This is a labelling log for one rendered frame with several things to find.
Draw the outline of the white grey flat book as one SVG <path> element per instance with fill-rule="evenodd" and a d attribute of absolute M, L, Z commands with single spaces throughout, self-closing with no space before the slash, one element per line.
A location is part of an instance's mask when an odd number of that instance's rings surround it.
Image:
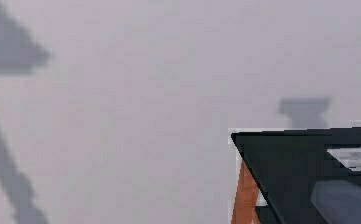
<path fill-rule="evenodd" d="M 328 149 L 327 152 L 351 171 L 361 171 L 361 147 Z"/>

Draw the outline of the black table with wooden legs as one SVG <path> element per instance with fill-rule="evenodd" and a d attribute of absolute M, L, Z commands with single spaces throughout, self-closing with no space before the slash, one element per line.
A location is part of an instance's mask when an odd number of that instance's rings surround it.
<path fill-rule="evenodd" d="M 263 222 L 328 224 L 311 202 L 314 185 L 343 180 L 361 187 L 361 171 L 327 152 L 361 147 L 361 127 L 239 132 L 231 138 L 267 202 L 259 210 Z"/>

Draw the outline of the grey blue rounded box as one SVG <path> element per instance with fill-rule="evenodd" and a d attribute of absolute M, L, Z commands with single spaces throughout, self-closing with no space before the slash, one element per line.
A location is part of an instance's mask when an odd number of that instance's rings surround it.
<path fill-rule="evenodd" d="M 361 187 L 343 180 L 314 185 L 311 202 L 328 224 L 361 224 Z"/>

